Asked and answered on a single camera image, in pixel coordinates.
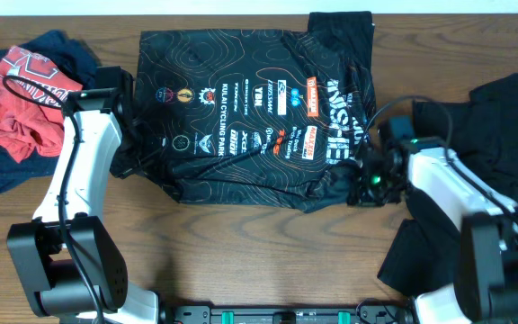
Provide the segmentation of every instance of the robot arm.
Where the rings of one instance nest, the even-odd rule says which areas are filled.
[[[32,222],[11,227],[7,245],[36,315],[67,322],[73,318],[77,323],[96,317],[74,261],[51,257],[65,243],[58,225],[58,197],[77,127],[80,141],[65,192],[69,236],[103,306],[103,317],[115,323],[154,324],[158,297],[128,282],[125,261],[103,226],[110,165],[124,137],[131,138],[132,78],[120,67],[101,67],[96,85],[97,89],[69,94],[66,104],[74,111],[76,125],[65,119],[65,141],[49,190]]]
[[[461,324],[517,317],[518,225],[512,221],[518,218],[517,203],[468,170],[452,149],[448,150],[448,160],[439,139],[416,139],[408,117],[391,118],[381,124],[380,136],[386,160],[381,161],[382,168],[371,173],[388,179],[396,192],[385,184],[371,196],[395,197],[400,184],[405,184],[410,201],[415,197],[433,201],[440,209],[433,211],[433,217],[442,218],[442,224],[452,224],[449,227],[460,232],[455,282],[418,296],[414,300],[416,320]],[[481,190],[501,206],[489,201]],[[504,210],[511,215],[504,215]]]

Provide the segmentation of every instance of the red t-shirt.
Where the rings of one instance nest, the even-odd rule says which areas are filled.
[[[59,71],[49,58],[16,46],[0,62],[0,145],[18,163],[35,149],[44,157],[58,156],[64,136],[61,110],[41,107],[9,93],[2,83],[7,75],[28,78],[63,101],[69,92],[80,91],[82,86]],[[60,107],[31,85],[12,81],[8,84],[21,95]]]

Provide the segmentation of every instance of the black t-shirt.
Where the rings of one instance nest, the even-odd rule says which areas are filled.
[[[344,203],[340,162],[375,110],[373,30],[370,13],[312,13],[306,32],[142,32],[143,173],[181,203]]]

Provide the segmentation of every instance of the orange logo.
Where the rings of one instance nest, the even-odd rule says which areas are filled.
[[[285,136],[285,130],[279,130],[279,137],[277,138],[277,144],[273,147],[273,154],[279,155],[281,144],[283,143],[283,137]]]
[[[215,89],[205,88],[199,93],[202,104],[215,104]]]
[[[307,79],[307,116],[319,116],[319,100],[317,96],[317,78],[310,77]]]

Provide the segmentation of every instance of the black cloth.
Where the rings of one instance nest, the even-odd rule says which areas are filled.
[[[69,40],[62,31],[48,31],[20,47],[51,59],[69,78],[84,89],[93,89],[97,63],[83,43]],[[0,61],[7,49],[0,49]],[[9,153],[0,147],[0,194],[35,176],[49,176],[55,171],[58,157],[42,157],[33,152],[29,158],[16,163]]]
[[[375,110],[373,31],[371,13],[312,13],[306,32],[142,32],[143,171],[181,203],[344,203],[339,162]]]
[[[469,98],[444,103],[454,124],[451,148],[478,177],[518,202],[518,74],[482,85]],[[446,137],[447,121],[432,103],[415,103],[413,117],[417,136]],[[401,225],[378,274],[409,296],[451,283],[460,248],[459,232],[444,213],[414,199],[407,206],[415,219]]]

